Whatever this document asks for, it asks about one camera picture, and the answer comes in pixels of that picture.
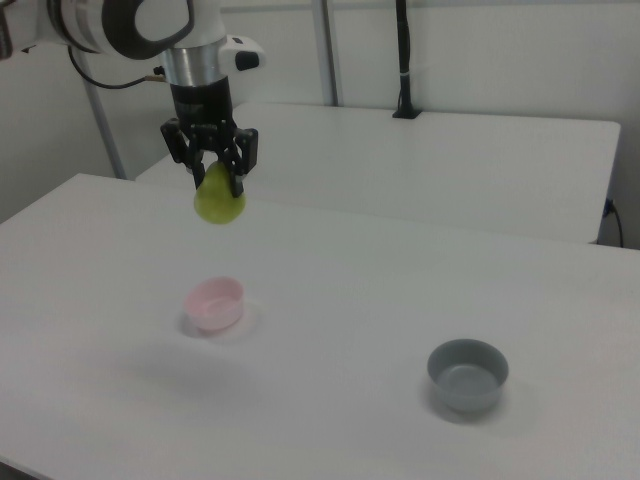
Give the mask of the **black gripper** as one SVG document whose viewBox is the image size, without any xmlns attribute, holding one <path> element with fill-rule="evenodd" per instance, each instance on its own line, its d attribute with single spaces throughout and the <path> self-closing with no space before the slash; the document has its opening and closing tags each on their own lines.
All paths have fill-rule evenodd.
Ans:
<svg viewBox="0 0 640 480">
<path fill-rule="evenodd" d="M 224 77 L 205 86 L 171 85 L 177 118 L 161 127 L 169 153 L 176 164 L 183 164 L 199 188 L 205 177 L 202 136 L 207 125 L 234 126 L 229 79 Z M 243 179 L 257 165 L 259 132 L 235 128 L 223 151 L 222 162 L 229 175 L 232 196 L 244 193 Z"/>
</svg>

